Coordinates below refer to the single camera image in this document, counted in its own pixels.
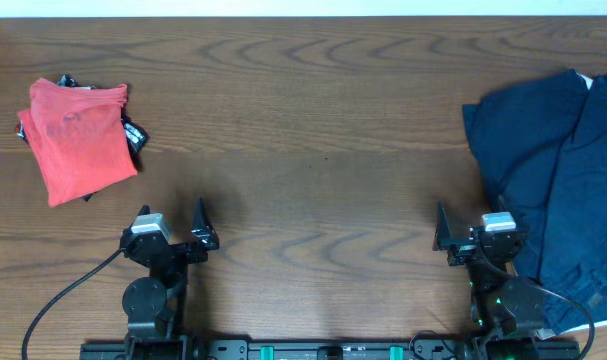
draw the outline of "wood grain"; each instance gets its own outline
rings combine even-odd
[[[567,67],[607,72],[607,18],[0,20],[0,359],[117,246],[141,204],[189,238],[203,195],[222,248],[193,268],[188,324],[255,338],[470,328],[463,268],[431,251],[436,201],[485,210],[460,106]],[[12,129],[38,77],[127,83],[143,171],[49,209]],[[125,259],[37,328],[32,359],[126,332]],[[591,358],[607,359],[607,329]]]

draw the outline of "table surface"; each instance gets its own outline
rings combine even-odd
[[[486,210],[461,105],[572,67],[607,72],[607,18],[0,20],[0,359],[109,256],[142,204],[221,249],[193,266],[187,323],[253,338],[409,338],[471,328],[463,267],[432,252],[436,203]],[[13,134],[37,78],[128,84],[151,135],[138,176],[48,208]],[[33,359],[126,333],[120,258],[43,318]],[[579,334],[580,340],[585,334]],[[607,359],[607,328],[591,358]]]

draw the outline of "blue cloth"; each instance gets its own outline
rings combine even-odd
[[[529,227],[519,275],[607,320],[607,75],[589,90],[573,70],[517,85],[463,117],[492,209],[501,198]],[[557,333],[586,323],[556,298],[545,314]]]

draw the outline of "wire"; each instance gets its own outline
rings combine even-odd
[[[121,254],[121,252],[122,252],[121,249],[117,250],[114,254],[112,254],[112,256],[110,256],[109,258],[105,259],[105,261],[103,261],[99,266],[97,266],[96,268],[94,268],[94,270],[92,270],[89,273],[85,274],[82,278],[76,280],[74,283],[72,283],[72,285],[68,286],[67,288],[65,288],[65,290],[61,291],[52,300],[50,300],[50,302],[47,303],[47,305],[45,305],[43,307],[43,310],[41,310],[41,312],[39,312],[39,314],[36,315],[36,317],[34,318],[34,320],[32,320],[32,324],[30,324],[30,327],[27,329],[27,332],[25,333],[25,337],[23,338],[23,346],[21,347],[21,358],[23,360],[28,360],[28,358],[27,358],[27,344],[30,342],[30,336],[32,336],[32,331],[34,331],[34,328],[36,327],[36,325],[39,323],[39,321],[41,320],[41,318],[43,317],[43,315],[45,315],[45,313],[48,310],[50,310],[50,308],[52,307],[52,305],[56,304],[57,301],[59,301],[63,296],[67,295],[67,293],[69,293],[70,291],[72,291],[75,287],[77,287],[77,286],[81,285],[82,283],[84,283],[85,280],[91,278],[97,272],[101,271],[101,269],[103,269],[105,266],[107,266],[107,264],[111,263],[112,260],[116,259]]]
[[[414,355],[419,358],[419,360],[425,360],[425,359],[423,357],[421,357],[421,355],[418,355],[416,353],[416,351],[414,351],[414,339],[417,336],[419,336],[419,335],[421,335],[423,333],[430,333],[430,334],[434,334],[436,336],[439,336],[439,333],[437,333],[434,330],[420,330],[419,332],[417,332],[416,334],[414,334],[414,336],[412,336],[412,339],[410,340],[410,348],[414,352]],[[439,338],[439,340],[441,340],[441,343],[443,344],[443,347],[445,347],[445,349],[452,354],[452,356],[449,357],[449,358],[447,358],[446,360],[449,360],[449,359],[459,360],[459,358],[458,358],[458,356],[456,356],[456,353],[454,352],[454,350],[452,350],[452,348],[445,342],[445,340],[443,340],[442,338]]]
[[[481,255],[481,258],[483,259],[483,261],[485,261],[487,267],[492,270],[493,272],[495,272],[496,274],[503,276],[505,278],[511,279],[511,278],[516,278],[517,276],[511,275],[509,273],[507,273],[506,271],[503,271],[501,269],[499,269],[498,267],[496,267],[494,264],[492,264],[490,262],[490,260],[487,258],[487,255],[485,255],[485,251],[483,250],[483,246],[481,246],[481,242],[479,240],[476,241],[476,248],[479,249],[478,253]],[[594,328],[594,320],[592,320],[592,316],[590,315],[590,312],[587,311],[587,309],[579,304],[578,302],[576,302],[575,300],[570,299],[567,296],[563,296],[561,294],[555,293],[552,290],[548,290],[540,285],[537,284],[533,284],[530,282],[525,282],[528,286],[533,287],[535,289],[537,289],[538,291],[541,291],[547,295],[551,295],[554,296],[558,299],[564,300],[565,302],[570,303],[570,305],[572,305],[574,308],[578,309],[581,313],[583,313],[583,316],[585,316],[585,318],[587,319],[587,323],[589,326],[589,335],[587,337],[587,342],[585,343],[585,346],[583,347],[583,350],[581,350],[581,352],[579,353],[579,356],[577,357],[577,360],[582,360],[585,358],[585,356],[587,356],[587,353],[590,351],[590,348],[592,347],[592,343],[594,343],[594,335],[595,335],[595,328]]]

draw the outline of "red cloth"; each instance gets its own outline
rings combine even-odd
[[[136,175],[121,108],[127,86],[89,90],[45,79],[30,87],[32,107],[18,113],[56,206]]]

